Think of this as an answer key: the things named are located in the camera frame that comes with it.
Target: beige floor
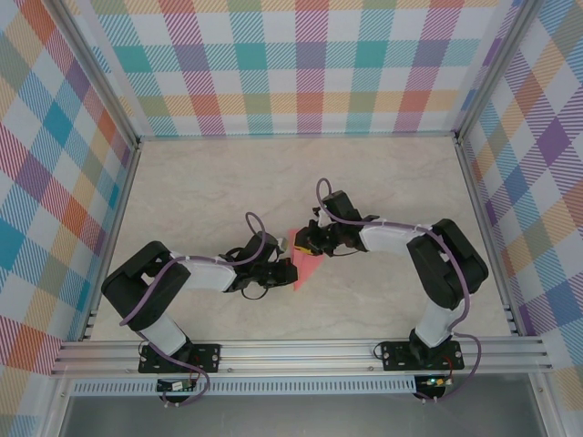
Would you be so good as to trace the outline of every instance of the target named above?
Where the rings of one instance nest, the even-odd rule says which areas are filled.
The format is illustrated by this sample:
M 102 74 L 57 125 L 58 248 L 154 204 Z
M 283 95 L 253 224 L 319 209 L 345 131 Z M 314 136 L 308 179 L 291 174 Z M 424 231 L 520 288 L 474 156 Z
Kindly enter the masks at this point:
M 451 218 L 486 256 L 451 138 L 225 139 L 144 146 L 112 269 L 153 239 L 190 255 L 243 245 L 248 210 L 284 236 L 312 217 L 322 176 L 363 216 Z M 426 300 L 408 257 L 363 253 L 327 259 L 299 291 L 275 289 L 259 301 L 183 290 L 169 314 L 193 340 L 390 338 L 408 335 Z M 119 321 L 103 299 L 92 340 L 133 339 Z M 508 334 L 492 277 L 459 331 Z

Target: marble floor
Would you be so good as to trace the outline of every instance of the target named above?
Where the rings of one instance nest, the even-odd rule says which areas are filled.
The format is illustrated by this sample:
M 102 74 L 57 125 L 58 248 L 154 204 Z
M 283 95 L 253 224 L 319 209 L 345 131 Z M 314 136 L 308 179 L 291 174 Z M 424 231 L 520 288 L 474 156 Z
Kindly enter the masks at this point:
M 312 218 L 324 176 L 363 216 L 451 218 L 486 257 L 449 137 L 213 139 L 145 144 L 111 268 L 153 239 L 190 255 L 244 245 L 248 210 L 285 236 Z M 193 340 L 394 338 L 408 336 L 426 300 L 408 257 L 359 253 L 326 259 L 298 291 L 274 289 L 263 300 L 183 290 L 169 314 Z M 119 321 L 102 299 L 92 340 L 136 338 Z M 492 275 L 458 330 L 508 335 Z

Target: black mounting plate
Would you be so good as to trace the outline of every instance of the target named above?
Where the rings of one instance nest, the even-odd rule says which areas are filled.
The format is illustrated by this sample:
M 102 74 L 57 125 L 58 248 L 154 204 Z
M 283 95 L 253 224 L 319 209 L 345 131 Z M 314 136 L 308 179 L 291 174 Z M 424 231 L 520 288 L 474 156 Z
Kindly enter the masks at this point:
M 160 357 L 149 344 L 140 351 L 138 373 L 190 373 L 190 370 Z M 217 373 L 220 362 L 219 344 L 192 344 L 188 364 L 200 367 L 207 373 Z
M 450 365 L 445 357 L 452 362 L 454 371 L 461 371 L 465 367 L 458 341 L 450 340 L 443 353 L 425 365 L 420 364 L 411 353 L 409 341 L 383 341 L 377 345 L 375 353 L 383 360 L 384 371 L 449 371 Z

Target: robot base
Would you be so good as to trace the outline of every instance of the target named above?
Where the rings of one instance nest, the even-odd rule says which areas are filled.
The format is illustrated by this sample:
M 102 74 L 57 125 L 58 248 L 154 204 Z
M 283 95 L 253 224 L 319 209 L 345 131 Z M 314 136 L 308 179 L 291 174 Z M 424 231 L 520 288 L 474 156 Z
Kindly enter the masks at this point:
M 444 344 L 440 355 L 425 364 L 420 363 L 411 353 L 410 345 L 409 341 L 383 341 L 379 343 L 376 350 L 380 350 L 378 358 L 383 361 L 383 370 L 461 371 L 465 367 L 462 350 L 457 341 L 448 341 Z
M 188 350 L 184 355 L 181 348 L 179 361 L 200 367 L 207 373 L 219 371 L 220 345 L 219 344 L 193 344 L 185 345 Z M 139 373 L 190 373 L 190 370 L 176 365 L 160 357 L 149 345 L 144 345 L 139 353 Z

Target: metal rail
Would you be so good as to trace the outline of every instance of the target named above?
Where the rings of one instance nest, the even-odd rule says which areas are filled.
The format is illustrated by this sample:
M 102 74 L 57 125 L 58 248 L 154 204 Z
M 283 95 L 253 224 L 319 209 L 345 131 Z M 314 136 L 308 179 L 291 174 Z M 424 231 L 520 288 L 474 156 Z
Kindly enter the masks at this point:
M 424 375 L 431 371 L 385 372 L 373 356 L 378 340 L 241 340 L 222 341 L 221 377 L 290 377 L 355 375 Z M 469 373 L 476 362 L 476 345 L 460 339 Z M 485 337 L 478 372 L 529 373 L 552 370 L 538 337 Z M 143 378 L 137 371 L 139 341 L 81 341 L 63 343 L 53 375 L 60 378 Z

